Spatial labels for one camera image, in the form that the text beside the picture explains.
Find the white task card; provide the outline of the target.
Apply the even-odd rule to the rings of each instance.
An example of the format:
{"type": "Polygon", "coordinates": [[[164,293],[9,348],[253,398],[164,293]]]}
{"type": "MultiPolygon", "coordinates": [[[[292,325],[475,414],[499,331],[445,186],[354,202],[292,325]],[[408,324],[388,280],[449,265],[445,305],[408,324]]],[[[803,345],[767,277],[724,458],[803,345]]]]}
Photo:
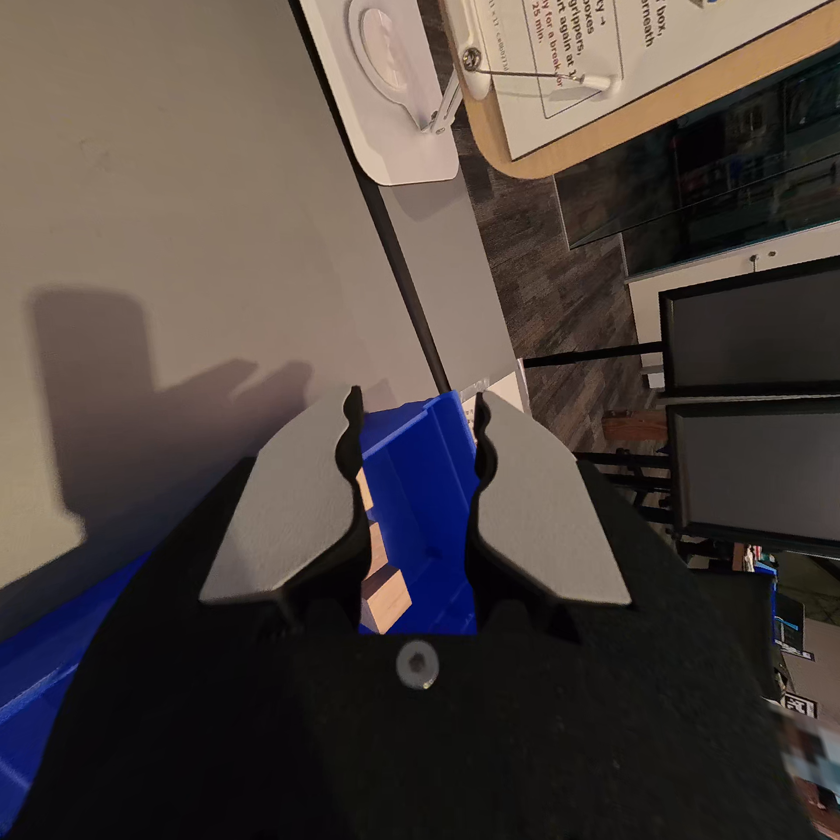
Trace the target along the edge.
{"type": "Polygon", "coordinates": [[[458,392],[465,420],[472,434],[475,430],[476,396],[485,391],[496,394],[529,416],[532,414],[528,389],[519,371],[512,371],[495,381],[490,381],[489,377],[484,377],[458,392]]]}

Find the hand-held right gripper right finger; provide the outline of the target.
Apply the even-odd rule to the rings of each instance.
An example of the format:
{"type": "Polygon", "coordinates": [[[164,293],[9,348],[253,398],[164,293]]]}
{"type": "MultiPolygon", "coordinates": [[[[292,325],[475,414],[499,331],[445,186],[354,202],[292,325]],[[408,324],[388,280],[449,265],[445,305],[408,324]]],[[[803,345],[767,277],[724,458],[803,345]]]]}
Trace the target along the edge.
{"type": "Polygon", "coordinates": [[[494,392],[476,397],[466,576],[476,621],[518,602],[533,623],[566,604],[628,607],[627,588],[577,459],[494,392]]]}

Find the glass partition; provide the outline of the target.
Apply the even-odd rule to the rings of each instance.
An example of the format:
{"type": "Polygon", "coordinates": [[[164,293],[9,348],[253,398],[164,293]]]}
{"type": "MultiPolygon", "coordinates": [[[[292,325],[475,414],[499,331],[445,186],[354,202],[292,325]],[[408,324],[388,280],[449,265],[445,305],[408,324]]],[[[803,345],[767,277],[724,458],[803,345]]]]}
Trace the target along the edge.
{"type": "Polygon", "coordinates": [[[554,177],[571,247],[621,235],[641,273],[838,220],[839,48],[554,177]]]}

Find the wooden plank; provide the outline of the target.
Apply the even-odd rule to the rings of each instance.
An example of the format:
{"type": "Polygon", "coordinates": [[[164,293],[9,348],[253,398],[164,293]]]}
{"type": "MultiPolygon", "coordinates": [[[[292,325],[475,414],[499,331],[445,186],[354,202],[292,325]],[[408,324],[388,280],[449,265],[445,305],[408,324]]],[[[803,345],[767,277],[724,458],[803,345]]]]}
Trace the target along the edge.
{"type": "Polygon", "coordinates": [[[609,443],[668,442],[668,420],[664,409],[621,410],[605,412],[602,435],[609,443]]]}

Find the white board stand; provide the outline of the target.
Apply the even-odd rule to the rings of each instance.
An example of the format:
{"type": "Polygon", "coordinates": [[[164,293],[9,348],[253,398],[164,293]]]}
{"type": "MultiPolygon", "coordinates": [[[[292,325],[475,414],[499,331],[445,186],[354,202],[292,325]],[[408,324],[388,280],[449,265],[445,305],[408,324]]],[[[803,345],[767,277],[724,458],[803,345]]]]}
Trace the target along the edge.
{"type": "Polygon", "coordinates": [[[301,1],[360,167],[382,186],[443,182],[459,163],[457,74],[438,84],[414,1],[301,1]]]}

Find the wooden display board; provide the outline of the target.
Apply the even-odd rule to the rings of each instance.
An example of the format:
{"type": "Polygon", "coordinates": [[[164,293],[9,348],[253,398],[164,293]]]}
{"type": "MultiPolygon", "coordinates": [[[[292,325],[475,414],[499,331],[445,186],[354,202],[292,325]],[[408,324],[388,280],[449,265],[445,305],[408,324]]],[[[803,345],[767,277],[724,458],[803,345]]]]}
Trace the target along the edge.
{"type": "Polygon", "coordinates": [[[609,151],[691,111],[813,58],[839,42],[839,2],[825,2],[783,26],[651,91],[604,117],[514,160],[497,94],[475,99],[462,87],[479,152],[497,171],[538,180],[609,151]]]}

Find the blue plastic bin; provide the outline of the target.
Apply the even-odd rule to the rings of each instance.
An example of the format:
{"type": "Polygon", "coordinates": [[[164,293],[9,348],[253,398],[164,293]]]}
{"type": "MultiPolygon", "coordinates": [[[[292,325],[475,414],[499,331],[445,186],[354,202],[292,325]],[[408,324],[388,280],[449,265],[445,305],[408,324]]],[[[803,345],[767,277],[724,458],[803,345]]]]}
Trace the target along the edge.
{"type": "MultiPolygon", "coordinates": [[[[412,599],[389,634],[476,633],[464,570],[476,446],[454,392],[369,413],[360,436],[369,520],[412,599]]],[[[146,552],[1,645],[1,829],[39,768],[61,702],[105,615],[146,552]]]]}

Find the printed instruction sheet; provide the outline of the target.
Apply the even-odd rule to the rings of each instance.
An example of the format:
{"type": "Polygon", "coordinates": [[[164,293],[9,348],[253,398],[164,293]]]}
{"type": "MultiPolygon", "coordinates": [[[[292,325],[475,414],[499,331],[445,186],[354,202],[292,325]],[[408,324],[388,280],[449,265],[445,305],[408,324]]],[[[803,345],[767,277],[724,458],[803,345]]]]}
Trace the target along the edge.
{"type": "Polygon", "coordinates": [[[495,92],[516,160],[620,109],[825,2],[471,2],[469,37],[453,35],[456,66],[477,100],[495,92]],[[568,81],[496,78],[463,70],[477,47],[484,67],[621,80],[607,97],[568,81]]]}

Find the black metal stand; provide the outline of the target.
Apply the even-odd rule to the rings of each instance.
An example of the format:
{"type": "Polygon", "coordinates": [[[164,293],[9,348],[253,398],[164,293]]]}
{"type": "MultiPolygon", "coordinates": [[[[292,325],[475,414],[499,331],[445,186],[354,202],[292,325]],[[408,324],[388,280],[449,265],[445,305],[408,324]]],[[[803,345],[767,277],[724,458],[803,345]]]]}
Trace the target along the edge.
{"type": "MultiPolygon", "coordinates": [[[[663,347],[661,342],[635,343],[598,350],[550,353],[521,358],[519,363],[525,371],[642,356],[659,352],[663,347]]],[[[673,544],[677,544],[679,535],[676,533],[674,512],[670,505],[673,482],[670,477],[669,443],[659,445],[662,448],[652,455],[635,454],[627,448],[608,453],[578,451],[574,455],[580,462],[594,467],[612,467],[613,472],[602,473],[602,476],[614,488],[632,491],[632,504],[636,513],[649,524],[661,527],[664,535],[673,544]]]]}

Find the white page holder clip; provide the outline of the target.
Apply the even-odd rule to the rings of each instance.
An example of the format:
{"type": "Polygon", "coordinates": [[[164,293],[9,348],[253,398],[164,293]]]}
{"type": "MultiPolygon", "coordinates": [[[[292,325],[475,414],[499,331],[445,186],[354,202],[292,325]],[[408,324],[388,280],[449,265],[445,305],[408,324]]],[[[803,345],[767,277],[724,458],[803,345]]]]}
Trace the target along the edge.
{"type": "Polygon", "coordinates": [[[493,70],[484,66],[484,58],[484,54],[477,47],[468,47],[461,53],[461,66],[463,70],[469,74],[487,76],[492,79],[515,78],[568,81],[574,88],[596,91],[597,93],[602,93],[607,97],[615,95],[621,86],[621,80],[618,77],[607,77],[593,73],[569,75],[566,73],[560,73],[557,70],[548,73],[527,70],[493,70]]]}

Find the black framed screen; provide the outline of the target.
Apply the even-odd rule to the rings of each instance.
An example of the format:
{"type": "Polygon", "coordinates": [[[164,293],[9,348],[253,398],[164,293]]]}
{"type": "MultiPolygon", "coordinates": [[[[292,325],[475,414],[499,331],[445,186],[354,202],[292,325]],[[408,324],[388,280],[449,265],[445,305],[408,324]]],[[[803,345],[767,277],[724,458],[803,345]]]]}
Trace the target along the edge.
{"type": "Polygon", "coordinates": [[[837,396],[839,257],[661,291],[670,398],[837,396]]]}
{"type": "Polygon", "coordinates": [[[837,397],[665,411],[680,532],[838,560],[837,397]]]}

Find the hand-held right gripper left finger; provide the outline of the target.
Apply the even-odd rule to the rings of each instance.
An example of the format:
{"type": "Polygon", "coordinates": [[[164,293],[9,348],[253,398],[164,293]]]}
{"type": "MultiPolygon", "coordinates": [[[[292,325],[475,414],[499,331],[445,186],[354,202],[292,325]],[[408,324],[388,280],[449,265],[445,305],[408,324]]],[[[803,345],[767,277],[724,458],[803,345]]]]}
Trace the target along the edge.
{"type": "Polygon", "coordinates": [[[199,599],[206,605],[273,602],[291,626],[335,602],[356,629],[370,569],[358,474],[362,390],[340,385],[261,448],[199,599]]]}

